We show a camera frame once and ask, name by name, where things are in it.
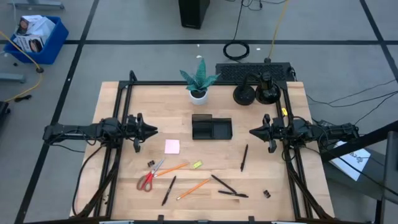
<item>white flower pot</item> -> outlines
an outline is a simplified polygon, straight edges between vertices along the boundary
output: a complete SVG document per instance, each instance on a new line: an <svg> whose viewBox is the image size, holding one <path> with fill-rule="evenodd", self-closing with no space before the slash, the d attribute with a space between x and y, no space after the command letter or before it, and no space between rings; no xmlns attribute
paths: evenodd
<svg viewBox="0 0 398 224"><path fill-rule="evenodd" d="M191 102L194 105L204 105L207 102L207 95L208 95L207 93L208 93L208 90L206 90L206 93L205 93L205 95L203 97L195 98L194 96L192 96L191 91L189 91L189 96L191 98Z"/></svg>

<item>lamp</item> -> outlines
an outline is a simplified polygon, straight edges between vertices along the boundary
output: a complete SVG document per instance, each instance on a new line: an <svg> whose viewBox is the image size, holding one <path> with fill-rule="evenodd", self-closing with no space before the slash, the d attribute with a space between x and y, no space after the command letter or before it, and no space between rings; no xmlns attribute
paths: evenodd
<svg viewBox="0 0 398 224"><path fill-rule="evenodd" d="M247 84L249 77L253 77L259 82L255 91L253 87ZM233 97L239 105L250 105L254 99L262 104L269 105L279 100L280 88L268 72L262 75L249 73L244 77L243 83L235 88Z"/></svg>

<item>wooden table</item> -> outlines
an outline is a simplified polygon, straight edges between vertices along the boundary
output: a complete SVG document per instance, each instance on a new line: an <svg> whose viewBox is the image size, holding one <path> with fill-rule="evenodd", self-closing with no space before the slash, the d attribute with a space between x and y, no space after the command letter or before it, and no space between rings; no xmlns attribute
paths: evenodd
<svg viewBox="0 0 398 224"><path fill-rule="evenodd" d="M99 93L93 122L112 116L117 92L117 82L104 82ZM303 83L288 83L289 96L294 115L311 121ZM195 106L190 102L185 86L134 86L129 114L142 113L147 124L158 127L159 133L141 144L141 152L134 152L131 141L124 141L112 219L156 220L164 215L165 220L239 220L247 221L254 216L256 221L294 220L292 201L285 162L281 158L282 144L277 141L277 150L268 153L268 143L249 134L249 130L262 125L265 113L277 117L275 105L262 105L255 101L249 106L236 104L232 97L235 86L211 86L205 105ZM192 140L194 113L212 114L214 118L232 118L232 140ZM164 154L165 140L179 139L180 154ZM249 144L243 172L240 165L244 148ZM308 147L318 149L312 142ZM87 146L85 159L98 146ZM82 176L76 209L80 211L98 188L104 158L103 149L86 165ZM154 179L149 193L138 191L138 179L149 172L151 160L165 161L159 171L190 162L189 166ZM198 160L199 169L192 169ZM333 214L328 186L320 156L302 149L302 160L309 191L318 203ZM194 193L176 201L176 198L201 181L214 174L239 193L249 198L219 194L228 190L216 180L211 180ZM174 176L177 180L167 203L161 203ZM265 198L268 190L271 198ZM301 216L305 216L301 191Z"/></svg>

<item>yellow cable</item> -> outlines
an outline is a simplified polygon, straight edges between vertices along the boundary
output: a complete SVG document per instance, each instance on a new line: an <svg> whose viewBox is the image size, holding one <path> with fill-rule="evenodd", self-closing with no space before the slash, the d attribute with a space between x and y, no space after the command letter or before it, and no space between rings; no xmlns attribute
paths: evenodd
<svg viewBox="0 0 398 224"><path fill-rule="evenodd" d="M18 49L22 54L24 54L27 58L29 58L29 60L31 60L38 69L40 69L40 66L35 62L35 60L33 60L29 55L27 55L23 50L21 50L12 40L10 40L10 38L8 38L8 36L6 36L3 32L0 31L0 34L8 40L8 42L10 42L16 49Z"/></svg>
<svg viewBox="0 0 398 224"><path fill-rule="evenodd" d="M35 62L35 60L33 60L29 55L27 55L23 50L21 50L12 40L10 40L10 38L8 38L8 36L6 36L6 35L5 35L3 32L1 32L1 31L0 31L0 34L1 34L4 38L6 38L17 50L19 50L22 54L24 54L27 58L29 58L29 60L31 60L31 61L36 65L37 69L40 69L40 70L41 70L41 67L39 66L39 64L37 64L37 63ZM6 100L5 102L10 102L11 100L14 100L15 98L18 98L18 97L22 96L23 94L28 93L29 91L34 90L35 88L37 88L37 87L40 85L40 83L42 82L42 80L43 80L43 73L40 73L40 77L39 77L39 80L37 81L36 85L34 85L33 87L31 87L31 88L29 88L29 89L23 91L22 93L20 93L20 94L18 94L18 95L16 95L16 96L11 97L10 99Z"/></svg>
<svg viewBox="0 0 398 224"><path fill-rule="evenodd" d="M279 25L280 25L280 22L282 22L283 17L285 16L285 12L286 12L287 4L288 4L288 3L289 3L289 0L286 0L286 2L285 2L285 4L284 4L284 8L283 8L283 10L282 10L282 14L279 16L278 23L276 24L276 28L275 28L275 32L274 32L274 37L272 38L271 49L270 49L270 51L269 51L268 58L271 58L272 51L274 50L274 42L275 42L276 36L277 36L277 34L278 34Z"/></svg>

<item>sticky note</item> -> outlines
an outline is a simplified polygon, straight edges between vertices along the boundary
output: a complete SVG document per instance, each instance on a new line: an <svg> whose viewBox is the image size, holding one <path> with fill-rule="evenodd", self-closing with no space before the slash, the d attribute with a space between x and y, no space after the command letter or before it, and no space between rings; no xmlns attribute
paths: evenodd
<svg viewBox="0 0 398 224"><path fill-rule="evenodd" d="M166 139L166 146L164 148L166 154L180 153L180 140Z"/></svg>
<svg viewBox="0 0 398 224"><path fill-rule="evenodd" d="M193 168L196 169L196 168L201 167L202 165L203 165L203 163L201 161L198 161L198 162L193 164Z"/></svg>

